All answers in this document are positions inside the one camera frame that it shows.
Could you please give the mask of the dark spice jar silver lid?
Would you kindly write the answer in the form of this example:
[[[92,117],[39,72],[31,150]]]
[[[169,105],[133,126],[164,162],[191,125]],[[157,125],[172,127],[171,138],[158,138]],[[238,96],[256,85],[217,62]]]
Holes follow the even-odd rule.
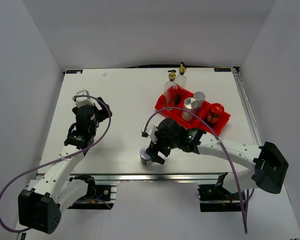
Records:
[[[139,151],[140,162],[144,166],[150,166],[153,162],[151,157],[147,153],[148,147],[144,146]]]

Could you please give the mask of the white shaker silver lid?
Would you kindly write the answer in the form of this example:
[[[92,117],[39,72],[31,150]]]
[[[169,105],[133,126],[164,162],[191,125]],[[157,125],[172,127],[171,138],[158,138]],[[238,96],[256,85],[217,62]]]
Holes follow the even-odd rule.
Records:
[[[191,121],[198,107],[199,103],[194,97],[187,97],[183,101],[183,109],[185,111],[183,111],[181,114],[182,119],[187,122]]]

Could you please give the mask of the glass oil bottle gold cap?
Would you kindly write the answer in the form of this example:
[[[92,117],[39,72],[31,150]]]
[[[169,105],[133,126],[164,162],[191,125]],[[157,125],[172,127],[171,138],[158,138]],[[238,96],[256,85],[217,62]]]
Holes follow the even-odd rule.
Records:
[[[176,97],[178,93],[178,86],[175,83],[176,70],[168,70],[168,82],[164,85],[164,104],[165,108],[174,107],[176,105]]]

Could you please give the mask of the red lid sauce jar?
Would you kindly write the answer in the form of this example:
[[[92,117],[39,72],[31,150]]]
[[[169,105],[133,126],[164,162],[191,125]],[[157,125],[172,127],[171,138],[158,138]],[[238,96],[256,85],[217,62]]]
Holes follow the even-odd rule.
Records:
[[[206,118],[206,121],[210,125],[214,125],[217,123],[219,118],[223,115],[225,109],[224,106],[220,103],[213,103],[210,106],[209,114]]]

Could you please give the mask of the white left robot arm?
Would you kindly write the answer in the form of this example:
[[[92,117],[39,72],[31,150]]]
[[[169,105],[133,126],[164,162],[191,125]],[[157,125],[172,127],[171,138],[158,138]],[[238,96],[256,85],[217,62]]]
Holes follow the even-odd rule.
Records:
[[[18,196],[21,225],[52,234],[65,210],[77,200],[85,202],[96,195],[95,179],[91,175],[70,176],[89,149],[97,144],[94,138],[99,124],[112,117],[101,97],[96,98],[99,107],[92,99],[87,93],[73,98],[75,123],[68,130],[59,162],[53,163],[33,188],[22,190]]]

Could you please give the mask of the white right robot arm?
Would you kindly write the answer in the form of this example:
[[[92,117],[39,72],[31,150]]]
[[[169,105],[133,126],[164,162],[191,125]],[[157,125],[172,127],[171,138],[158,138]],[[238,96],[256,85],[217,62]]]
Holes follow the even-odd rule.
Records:
[[[216,195],[226,200],[238,190],[259,188],[270,194],[282,190],[289,163],[279,148],[272,142],[264,145],[237,143],[216,139],[214,135],[198,128],[185,129],[175,120],[166,118],[158,126],[144,124],[141,135],[150,138],[147,154],[151,161],[163,165],[173,149],[217,157],[238,164],[245,169],[225,173],[215,187]]]

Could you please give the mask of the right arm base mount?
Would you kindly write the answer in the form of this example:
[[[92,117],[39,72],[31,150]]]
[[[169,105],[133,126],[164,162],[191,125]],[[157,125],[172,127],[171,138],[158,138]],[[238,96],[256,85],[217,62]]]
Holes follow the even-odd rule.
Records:
[[[215,184],[199,184],[199,206],[202,213],[240,212],[239,193],[230,193],[223,188],[223,181],[228,175],[223,172]]]

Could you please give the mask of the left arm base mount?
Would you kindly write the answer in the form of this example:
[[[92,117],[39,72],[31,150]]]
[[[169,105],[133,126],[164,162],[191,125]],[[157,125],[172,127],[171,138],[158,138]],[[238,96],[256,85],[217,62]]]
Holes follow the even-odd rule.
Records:
[[[91,175],[80,174],[70,177],[68,183],[79,180],[87,185],[87,193],[76,200],[68,209],[71,210],[111,210],[117,194],[117,186],[94,181]]]

